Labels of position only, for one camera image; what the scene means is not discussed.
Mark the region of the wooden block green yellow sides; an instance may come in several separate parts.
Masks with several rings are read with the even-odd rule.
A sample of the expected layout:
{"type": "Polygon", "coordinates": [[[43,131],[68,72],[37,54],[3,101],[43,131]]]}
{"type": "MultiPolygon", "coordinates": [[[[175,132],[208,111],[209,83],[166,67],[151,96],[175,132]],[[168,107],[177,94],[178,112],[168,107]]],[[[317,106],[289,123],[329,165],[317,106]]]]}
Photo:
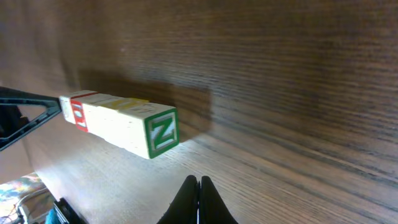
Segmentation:
{"type": "Polygon", "coordinates": [[[148,103],[148,100],[138,98],[121,98],[112,96],[103,102],[99,102],[98,109],[104,114],[105,123],[109,125],[110,132],[105,132],[105,140],[118,147],[124,147],[127,143],[127,122],[130,115],[124,115],[121,111],[148,103]]]}

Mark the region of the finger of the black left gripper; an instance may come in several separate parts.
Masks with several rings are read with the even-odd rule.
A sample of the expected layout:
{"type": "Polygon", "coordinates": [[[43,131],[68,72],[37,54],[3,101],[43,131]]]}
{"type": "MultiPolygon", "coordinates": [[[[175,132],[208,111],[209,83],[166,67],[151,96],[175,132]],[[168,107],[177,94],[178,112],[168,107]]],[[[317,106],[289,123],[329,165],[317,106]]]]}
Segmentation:
{"type": "Polygon", "coordinates": [[[60,100],[1,87],[1,151],[62,112],[60,100]],[[19,106],[41,106],[44,112],[30,120],[22,115],[19,106]]]}

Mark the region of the wooden block letter J blue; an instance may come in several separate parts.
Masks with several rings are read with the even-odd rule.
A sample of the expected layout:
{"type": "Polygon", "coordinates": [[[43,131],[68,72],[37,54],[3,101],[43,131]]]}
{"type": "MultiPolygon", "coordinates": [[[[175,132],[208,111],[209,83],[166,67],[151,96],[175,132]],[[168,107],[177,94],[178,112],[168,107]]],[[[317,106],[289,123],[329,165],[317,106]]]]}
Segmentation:
{"type": "Polygon", "coordinates": [[[119,121],[119,112],[142,104],[140,99],[106,94],[86,96],[83,103],[88,131],[100,137],[109,137],[119,121]]]}

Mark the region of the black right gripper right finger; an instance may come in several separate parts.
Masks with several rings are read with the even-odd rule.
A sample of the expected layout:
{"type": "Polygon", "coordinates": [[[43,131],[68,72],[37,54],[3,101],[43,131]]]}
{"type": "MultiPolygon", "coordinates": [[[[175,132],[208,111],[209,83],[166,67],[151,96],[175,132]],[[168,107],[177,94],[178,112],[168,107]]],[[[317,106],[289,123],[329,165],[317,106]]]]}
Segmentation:
{"type": "Polygon", "coordinates": [[[208,176],[201,178],[199,224],[238,224],[208,176]]]}

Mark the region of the wooden block letter M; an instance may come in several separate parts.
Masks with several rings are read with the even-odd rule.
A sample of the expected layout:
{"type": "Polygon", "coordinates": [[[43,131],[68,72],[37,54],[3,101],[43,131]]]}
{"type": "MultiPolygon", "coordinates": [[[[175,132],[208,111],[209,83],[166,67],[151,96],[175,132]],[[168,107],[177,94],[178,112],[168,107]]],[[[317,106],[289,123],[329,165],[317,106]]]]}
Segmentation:
{"type": "Polygon", "coordinates": [[[69,93],[66,95],[61,95],[59,96],[60,104],[62,107],[62,112],[63,112],[63,117],[65,118],[66,121],[69,123],[75,124],[75,117],[73,115],[72,111],[72,106],[71,106],[71,99],[72,98],[80,98],[84,97],[86,95],[92,95],[96,94],[97,91],[91,91],[91,90],[82,90],[82,91],[77,91],[74,93],[69,93]]]}

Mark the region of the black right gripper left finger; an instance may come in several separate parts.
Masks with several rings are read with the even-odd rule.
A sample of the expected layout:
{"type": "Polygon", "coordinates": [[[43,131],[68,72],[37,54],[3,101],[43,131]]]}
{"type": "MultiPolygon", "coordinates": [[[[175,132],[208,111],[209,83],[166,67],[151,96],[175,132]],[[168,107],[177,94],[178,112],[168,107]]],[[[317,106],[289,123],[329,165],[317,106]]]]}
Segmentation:
{"type": "Polygon", "coordinates": [[[188,175],[157,224],[196,224],[199,183],[188,175]]]}

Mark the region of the wooden block number 1 red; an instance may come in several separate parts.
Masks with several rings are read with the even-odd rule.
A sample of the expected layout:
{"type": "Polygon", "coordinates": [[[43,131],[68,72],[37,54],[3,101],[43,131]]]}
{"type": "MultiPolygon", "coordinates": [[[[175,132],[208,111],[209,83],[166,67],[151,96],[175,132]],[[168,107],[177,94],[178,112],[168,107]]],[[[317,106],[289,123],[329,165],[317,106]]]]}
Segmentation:
{"type": "Polygon", "coordinates": [[[127,122],[127,151],[145,159],[153,159],[180,142],[178,113],[173,106],[157,103],[121,111],[130,115],[127,122]]]}

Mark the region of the wooden block red letter U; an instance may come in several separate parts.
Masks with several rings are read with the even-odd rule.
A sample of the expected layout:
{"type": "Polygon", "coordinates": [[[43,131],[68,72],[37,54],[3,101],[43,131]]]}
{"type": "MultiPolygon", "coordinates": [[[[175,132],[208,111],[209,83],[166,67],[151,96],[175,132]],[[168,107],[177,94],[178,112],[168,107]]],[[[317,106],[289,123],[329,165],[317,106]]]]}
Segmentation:
{"type": "Polygon", "coordinates": [[[90,132],[89,120],[91,110],[95,109],[99,102],[107,98],[105,94],[97,91],[82,90],[70,95],[70,104],[75,119],[76,127],[86,133],[90,132]]]}

